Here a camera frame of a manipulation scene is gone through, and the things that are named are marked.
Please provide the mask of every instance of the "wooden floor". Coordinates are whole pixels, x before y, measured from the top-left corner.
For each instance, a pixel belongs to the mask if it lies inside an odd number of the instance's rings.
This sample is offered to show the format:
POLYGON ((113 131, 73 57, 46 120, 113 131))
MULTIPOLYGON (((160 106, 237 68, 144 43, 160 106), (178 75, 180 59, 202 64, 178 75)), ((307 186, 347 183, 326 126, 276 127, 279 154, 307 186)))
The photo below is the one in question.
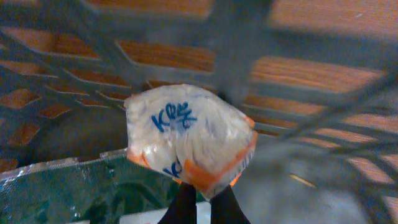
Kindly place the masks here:
MULTIPOLYGON (((138 11, 153 11, 161 14, 178 14, 206 18, 211 13, 212 0, 89 0, 90 4, 98 7, 121 7, 138 11)), ((296 30, 309 30, 314 32, 332 32, 337 34, 353 35, 357 37, 367 36, 375 39, 393 39, 398 37, 398 4, 395 0, 378 1, 294 1, 278 0, 272 5, 270 17, 265 24, 278 28, 296 30)), ((83 41, 72 35, 51 34, 48 32, 24 29, 8 29, 8 33, 16 36, 28 46, 45 52, 57 52, 62 54, 82 55, 86 57, 98 57, 83 41)), ((198 49, 187 46, 168 46, 154 43, 142 43, 120 40, 118 44, 130 57, 130 59, 144 64, 184 68, 211 72, 215 66, 215 52, 209 49, 198 49)), ((43 73, 37 65, 31 63, 2 62, 10 69, 25 74, 43 73)), ((124 80, 112 74, 100 74, 72 70, 73 74, 84 80, 103 83, 128 85, 124 80)), ((364 68, 350 68, 327 63, 309 62, 264 55, 255 62, 251 80, 254 82, 276 82, 286 85, 309 86, 337 93, 344 93, 360 88, 384 75, 383 71, 366 70, 364 68)), ((152 86, 167 85, 169 83, 157 80, 148 80, 152 86)), ((65 92, 81 92, 73 86, 51 86, 56 90, 65 92)), ((115 98, 123 99, 128 96, 111 94, 115 98)), ((8 96, 0 98, 0 104, 11 108, 21 108, 29 102, 37 99, 38 95, 28 90, 17 90, 8 96)), ((248 105, 272 108, 276 110, 315 114, 324 109, 320 105, 311 105, 280 98, 259 97, 249 95, 245 102, 248 105)), ((68 111, 63 105, 54 105, 41 113, 44 116, 55 117, 68 111)), ((276 119, 254 117, 256 121, 286 128, 295 127, 295 123, 276 119)), ((347 123, 363 126, 372 126, 392 132, 398 132, 398 120, 396 118, 359 114, 345 120, 347 123)), ((28 124, 21 127, 19 134, 30 133, 32 138, 34 128, 28 124)), ((361 136, 354 133, 336 130, 318 130, 318 134, 334 136, 354 142, 374 141, 369 136, 361 136)), ((29 142, 28 137, 21 136, 10 141, 10 144, 24 145, 29 142)), ((325 142, 314 139, 302 139, 324 145, 325 142)))

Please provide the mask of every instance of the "white plastic bag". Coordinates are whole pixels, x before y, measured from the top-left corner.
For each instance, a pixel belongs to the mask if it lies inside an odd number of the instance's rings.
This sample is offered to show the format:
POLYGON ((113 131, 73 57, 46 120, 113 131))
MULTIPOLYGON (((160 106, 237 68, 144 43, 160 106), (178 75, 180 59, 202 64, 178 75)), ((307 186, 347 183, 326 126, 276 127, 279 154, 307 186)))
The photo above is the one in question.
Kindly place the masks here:
POLYGON ((124 107, 128 158, 194 185, 206 198, 239 177, 253 157, 253 120, 207 90, 162 86, 131 96, 124 107))

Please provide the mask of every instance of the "wooden surface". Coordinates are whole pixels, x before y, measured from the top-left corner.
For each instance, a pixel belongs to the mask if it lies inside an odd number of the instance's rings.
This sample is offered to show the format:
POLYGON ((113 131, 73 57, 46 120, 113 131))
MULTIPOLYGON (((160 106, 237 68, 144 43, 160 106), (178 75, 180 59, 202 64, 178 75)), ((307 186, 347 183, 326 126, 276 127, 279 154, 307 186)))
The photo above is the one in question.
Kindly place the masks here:
POLYGON ((60 103, 56 105, 49 106, 48 108, 42 109, 39 111, 40 116, 44 116, 46 118, 56 118, 57 116, 70 111, 70 108, 64 106, 60 103))
POLYGON ((271 26, 317 32, 334 32, 374 38, 398 37, 396 0, 278 0, 271 26))
POLYGON ((263 57, 254 64, 252 79, 347 92, 383 75, 380 71, 280 57, 263 57))
MULTIPOLYGON (((135 9, 139 11, 152 11, 156 13, 184 14, 194 17, 206 17, 211 11, 212 0, 89 0, 95 6, 119 7, 121 9, 135 9)), ((313 30, 316 32, 333 32, 349 35, 371 35, 376 38, 396 38, 398 36, 398 3, 395 0, 377 0, 372 2, 349 0, 278 0, 274 2, 271 16, 266 24, 274 27, 313 30)), ((29 47, 44 52, 57 52, 61 54, 81 55, 96 57, 83 41, 73 35, 51 34, 43 31, 27 29, 8 29, 6 32, 17 37, 29 47)), ((215 53, 208 49, 198 49, 187 46, 166 46, 155 43, 140 43, 135 41, 118 41, 129 58, 137 63, 160 65, 189 70, 211 72, 214 70, 215 53)), ((43 70, 32 63, 0 62, 15 72, 24 74, 42 73, 43 70)), ((101 74, 73 70, 74 75, 82 80, 113 85, 128 85, 121 78, 113 74, 101 74)), ((252 82, 276 82, 285 85, 307 86, 338 93, 348 92, 360 88, 374 79, 383 75, 381 71, 371 71, 363 68, 348 68, 327 63, 316 63, 303 60, 294 60, 266 56, 254 63, 252 73, 248 74, 252 82)), ((151 87, 169 85, 157 80, 148 80, 151 87)), ((73 86, 64 84, 50 86, 61 92, 80 93, 73 86)), ((107 93, 109 97, 124 99, 127 96, 116 93, 107 93)), ((0 103, 8 103, 13 108, 21 108, 27 102, 34 100, 34 94, 21 94, 13 98, 1 98, 0 103)), ((97 105, 95 101, 82 101, 88 105, 97 105)), ((319 113, 324 107, 295 101, 271 97, 258 97, 249 95, 245 104, 271 108, 300 114, 319 113)), ((43 114, 49 117, 61 113, 63 106, 44 110, 43 114)), ((278 119, 253 117, 255 121, 266 124, 294 128, 297 123, 278 119)), ((347 123, 371 126, 398 132, 398 120, 370 114, 361 114, 345 120, 347 123)), ((318 134, 335 136, 349 141, 372 141, 367 136, 356 136, 336 130, 318 130, 318 134)), ((323 141, 302 139, 316 144, 323 141)))
POLYGON ((24 123, 8 140, 10 146, 26 146, 39 131, 37 124, 24 123))
POLYGON ((357 169, 362 171, 369 179, 376 182, 394 183, 394 181, 380 168, 374 165, 371 161, 364 158, 348 159, 348 162, 354 165, 357 169))
POLYGON ((321 128, 319 130, 316 130, 315 134, 334 137, 334 138, 338 138, 338 139, 344 139, 344 140, 352 141, 352 142, 369 142, 369 141, 377 140, 372 137, 365 136, 363 134, 356 134, 356 133, 352 133, 349 131, 340 131, 340 130, 329 129, 329 128, 321 128))
POLYGON ((214 69, 216 55, 207 49, 138 43, 134 41, 119 41, 119 44, 130 59, 137 63, 205 72, 210 72, 214 69))
POLYGON ((0 98, 0 105, 12 109, 21 109, 39 98, 40 96, 38 94, 32 93, 26 89, 14 90, 10 94, 0 98))
POLYGON ((374 114, 357 114, 344 119, 346 123, 368 126, 398 133, 398 117, 386 117, 374 114))
POLYGON ((335 143, 332 143, 332 142, 328 142, 328 141, 319 140, 319 139, 297 138, 297 140, 303 141, 303 142, 312 143, 312 144, 316 144, 316 145, 319 145, 319 146, 322 146, 322 147, 327 147, 327 148, 339 147, 338 144, 335 144, 335 143))
POLYGON ((300 114, 314 114, 321 112, 325 108, 324 106, 300 103, 293 100, 254 95, 249 95, 245 104, 300 114))
POLYGON ((206 17, 212 0, 87 0, 96 6, 130 8, 138 11, 206 17))

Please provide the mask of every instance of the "green surface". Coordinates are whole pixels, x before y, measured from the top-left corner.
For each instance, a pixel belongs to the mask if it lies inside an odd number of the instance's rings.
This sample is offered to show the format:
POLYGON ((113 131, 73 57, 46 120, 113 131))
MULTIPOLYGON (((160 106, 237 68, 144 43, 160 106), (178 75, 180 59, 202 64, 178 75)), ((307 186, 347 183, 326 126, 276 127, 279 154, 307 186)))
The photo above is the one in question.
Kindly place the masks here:
POLYGON ((49 167, 2 180, 0 221, 118 223, 122 215, 167 207, 177 190, 171 178, 125 157, 49 167))

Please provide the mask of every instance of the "plastic bag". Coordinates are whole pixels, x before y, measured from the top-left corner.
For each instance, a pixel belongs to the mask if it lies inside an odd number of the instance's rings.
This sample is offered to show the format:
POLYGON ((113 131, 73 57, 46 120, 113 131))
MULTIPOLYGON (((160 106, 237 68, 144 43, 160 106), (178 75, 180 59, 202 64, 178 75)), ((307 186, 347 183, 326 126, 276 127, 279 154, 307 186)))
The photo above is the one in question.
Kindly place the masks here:
POLYGON ((192 184, 212 198, 236 181, 254 154, 254 121, 210 91, 162 86, 124 102, 127 157, 192 184))

